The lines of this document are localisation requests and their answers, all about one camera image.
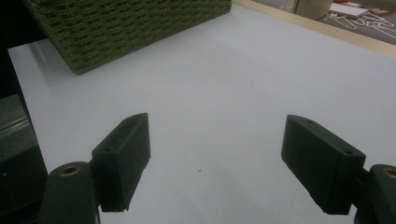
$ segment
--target screw hole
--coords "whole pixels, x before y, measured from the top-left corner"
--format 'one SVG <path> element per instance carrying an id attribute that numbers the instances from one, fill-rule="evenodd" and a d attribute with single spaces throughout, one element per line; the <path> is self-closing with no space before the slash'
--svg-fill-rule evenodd
<path id="1" fill-rule="evenodd" d="M 61 176 L 75 175 L 79 171 L 81 171 L 81 168 L 79 168 L 78 166 L 69 166 L 61 171 Z"/>
<path id="2" fill-rule="evenodd" d="M 386 173 L 388 176 L 390 176 L 390 177 L 396 179 L 396 170 L 387 168 L 387 169 L 385 169 L 385 173 Z"/>

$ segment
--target paper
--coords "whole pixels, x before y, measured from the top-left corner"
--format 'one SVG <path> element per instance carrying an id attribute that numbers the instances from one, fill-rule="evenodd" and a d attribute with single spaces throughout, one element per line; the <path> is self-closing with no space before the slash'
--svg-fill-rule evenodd
<path id="1" fill-rule="evenodd" d="M 332 3 L 330 12 L 337 13 L 339 15 L 345 15 L 352 18 L 358 18 L 359 16 L 367 13 L 369 10 L 358 7 L 349 7 L 341 4 Z"/>

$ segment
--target woven basket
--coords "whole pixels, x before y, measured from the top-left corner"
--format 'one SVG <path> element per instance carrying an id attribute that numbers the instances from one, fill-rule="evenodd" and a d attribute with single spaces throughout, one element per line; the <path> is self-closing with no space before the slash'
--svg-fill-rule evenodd
<path id="1" fill-rule="evenodd" d="M 230 11 L 231 0 L 24 0 L 76 74 Z"/>

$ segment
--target white table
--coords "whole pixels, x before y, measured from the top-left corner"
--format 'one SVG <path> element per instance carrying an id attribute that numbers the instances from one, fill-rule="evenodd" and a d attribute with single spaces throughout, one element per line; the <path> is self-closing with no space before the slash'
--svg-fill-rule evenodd
<path id="1" fill-rule="evenodd" d="M 80 77 L 47 40 L 9 53 L 49 171 L 148 112 L 131 210 L 102 223 L 353 223 L 323 214 L 281 160 L 287 114 L 363 151 L 366 168 L 395 165 L 394 59 L 237 5 Z"/>

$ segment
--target green woven basket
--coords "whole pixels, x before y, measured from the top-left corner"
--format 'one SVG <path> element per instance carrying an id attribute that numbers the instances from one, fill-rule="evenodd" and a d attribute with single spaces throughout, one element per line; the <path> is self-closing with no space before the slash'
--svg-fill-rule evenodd
<path id="1" fill-rule="evenodd" d="M 231 0 L 24 0 L 68 66 L 82 74 L 230 11 Z"/>

